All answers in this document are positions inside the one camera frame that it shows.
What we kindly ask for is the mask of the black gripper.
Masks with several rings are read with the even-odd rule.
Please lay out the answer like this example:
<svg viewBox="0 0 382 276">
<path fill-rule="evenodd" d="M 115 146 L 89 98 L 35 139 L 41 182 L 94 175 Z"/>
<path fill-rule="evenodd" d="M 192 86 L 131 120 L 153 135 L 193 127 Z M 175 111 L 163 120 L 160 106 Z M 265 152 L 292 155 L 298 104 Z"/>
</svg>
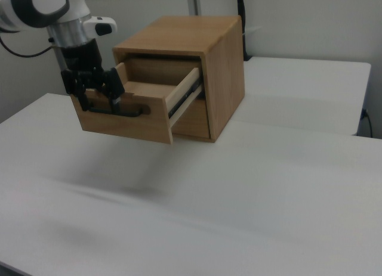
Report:
<svg viewBox="0 0 382 276">
<path fill-rule="evenodd" d="M 60 48 L 60 51 L 64 59 L 61 78 L 66 93 L 77 98 L 81 109 L 88 111 L 90 103 L 85 94 L 86 87 L 76 71 L 91 72 L 91 83 L 96 93 L 108 99 L 111 111 L 119 111 L 119 102 L 125 89 L 114 67 L 103 69 L 96 39 L 79 46 Z"/>
</svg>

